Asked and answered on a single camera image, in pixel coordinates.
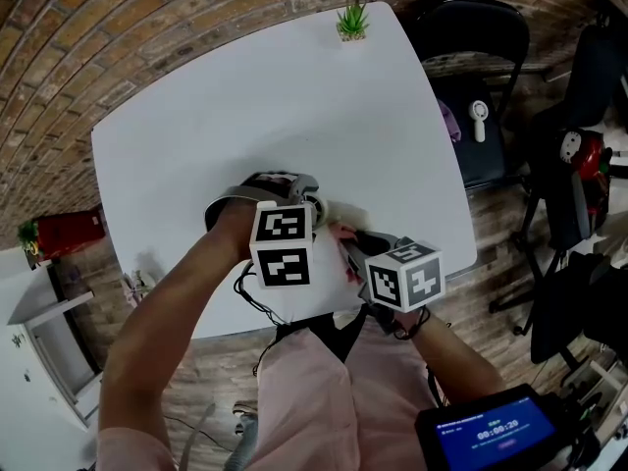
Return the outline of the person's left forearm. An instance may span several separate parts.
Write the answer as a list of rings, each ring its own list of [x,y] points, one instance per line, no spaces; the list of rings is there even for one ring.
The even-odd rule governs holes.
[[[211,296],[250,257],[256,206],[233,199],[206,233],[132,311],[109,349],[99,430],[127,428],[169,445],[163,392],[174,376]]]

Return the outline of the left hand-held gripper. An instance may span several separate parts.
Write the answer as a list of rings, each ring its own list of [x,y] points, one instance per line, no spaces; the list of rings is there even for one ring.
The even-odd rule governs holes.
[[[258,181],[260,174],[295,176],[289,186]],[[253,266],[262,288],[299,288],[311,285],[314,208],[304,200],[319,184],[306,174],[262,172],[227,188],[205,209],[207,230],[217,223],[228,202],[253,203],[255,218],[249,241]]]

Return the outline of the pink cloth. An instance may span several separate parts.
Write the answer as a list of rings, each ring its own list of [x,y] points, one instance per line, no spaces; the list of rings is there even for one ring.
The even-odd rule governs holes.
[[[342,244],[345,240],[357,240],[355,228],[339,222],[330,223],[328,227],[339,248],[340,256],[344,263],[347,281],[353,285],[362,285],[364,281],[350,266],[345,249]]]

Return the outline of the person's pink clothing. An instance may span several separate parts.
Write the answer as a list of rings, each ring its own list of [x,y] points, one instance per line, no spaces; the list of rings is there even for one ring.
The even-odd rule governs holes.
[[[279,340],[258,372],[259,429],[247,471],[427,471],[414,423],[433,406],[411,340],[367,320],[345,359],[311,331]],[[170,445],[99,430],[97,471],[176,471]]]

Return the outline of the red white toy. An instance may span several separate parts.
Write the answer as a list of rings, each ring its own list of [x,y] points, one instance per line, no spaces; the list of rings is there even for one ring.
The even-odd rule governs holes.
[[[560,144],[559,157],[580,176],[591,216],[607,210],[611,155],[604,147],[602,134],[597,131],[567,131]]]

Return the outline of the black tablet blue screen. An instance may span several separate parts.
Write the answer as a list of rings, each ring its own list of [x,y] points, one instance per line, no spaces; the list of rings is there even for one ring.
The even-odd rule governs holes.
[[[428,471],[539,471],[570,445],[560,410],[526,384],[424,410],[415,431]]]

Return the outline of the green potted plant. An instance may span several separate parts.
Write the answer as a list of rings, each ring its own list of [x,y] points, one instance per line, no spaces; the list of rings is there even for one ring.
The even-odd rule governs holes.
[[[342,42],[352,42],[366,38],[368,15],[366,4],[361,0],[347,0],[344,11],[337,12],[336,29]]]

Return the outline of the red box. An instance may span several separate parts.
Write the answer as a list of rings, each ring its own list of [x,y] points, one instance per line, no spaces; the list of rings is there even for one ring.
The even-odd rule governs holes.
[[[39,217],[35,223],[44,260],[80,251],[105,236],[97,209]]]

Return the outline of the pink potted plant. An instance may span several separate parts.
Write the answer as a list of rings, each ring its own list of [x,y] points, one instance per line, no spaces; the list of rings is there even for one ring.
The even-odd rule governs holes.
[[[154,279],[141,270],[135,270],[130,275],[123,274],[121,284],[125,298],[132,307],[136,307],[156,285]]]

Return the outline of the black folding chair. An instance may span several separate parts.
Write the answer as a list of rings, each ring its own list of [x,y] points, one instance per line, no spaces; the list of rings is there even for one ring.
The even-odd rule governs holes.
[[[507,82],[492,89],[478,73],[434,78],[430,86],[438,99],[453,112],[461,129],[461,139],[452,144],[464,187],[484,189],[524,184],[526,179],[506,163],[501,119],[526,59],[530,32],[523,16],[512,6],[496,0],[419,0],[416,17],[406,26],[410,42],[422,62],[441,56],[484,53],[512,64]],[[486,139],[474,137],[469,106],[484,101],[490,110],[485,120]]]

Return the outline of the black swivel chair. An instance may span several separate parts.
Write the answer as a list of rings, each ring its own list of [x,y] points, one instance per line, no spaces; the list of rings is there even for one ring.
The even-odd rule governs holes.
[[[535,293],[532,318],[535,364],[565,352],[583,335],[628,365],[628,265],[617,269],[607,256],[572,253]]]

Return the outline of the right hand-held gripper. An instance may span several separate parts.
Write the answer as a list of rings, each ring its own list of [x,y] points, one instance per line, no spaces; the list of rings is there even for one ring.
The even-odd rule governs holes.
[[[354,281],[363,282],[366,268],[372,302],[408,313],[445,295],[443,254],[435,246],[413,241],[396,247],[397,236],[370,231],[355,237],[341,244],[341,254]],[[365,260],[361,249],[391,250]]]

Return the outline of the black office chair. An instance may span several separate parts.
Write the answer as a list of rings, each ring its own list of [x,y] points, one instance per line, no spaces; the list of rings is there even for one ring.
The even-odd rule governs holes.
[[[537,114],[527,132],[525,146],[530,173],[524,185],[529,192],[526,214],[519,231],[510,237],[525,254],[534,277],[534,288],[508,301],[490,303],[498,313],[532,301],[544,279],[553,274],[567,252],[588,239],[605,222],[607,210],[591,216],[582,181],[577,172],[559,157],[567,131],[595,131],[610,106],[612,97],[628,69],[628,36],[610,26],[587,26],[580,35],[564,99]],[[553,257],[543,271],[528,239],[540,203],[547,208]]]

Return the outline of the green yellow plant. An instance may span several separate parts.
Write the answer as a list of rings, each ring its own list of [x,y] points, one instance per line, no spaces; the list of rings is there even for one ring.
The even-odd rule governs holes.
[[[31,269],[39,265],[41,250],[38,240],[38,225],[34,220],[21,224],[18,228],[18,239],[26,255],[26,261]]]

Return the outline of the white handheld fan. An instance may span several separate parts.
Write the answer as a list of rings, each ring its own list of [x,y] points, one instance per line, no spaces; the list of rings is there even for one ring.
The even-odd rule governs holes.
[[[489,115],[489,107],[484,101],[475,100],[470,104],[469,117],[473,121],[475,140],[479,143],[483,143],[486,139],[485,120]]]

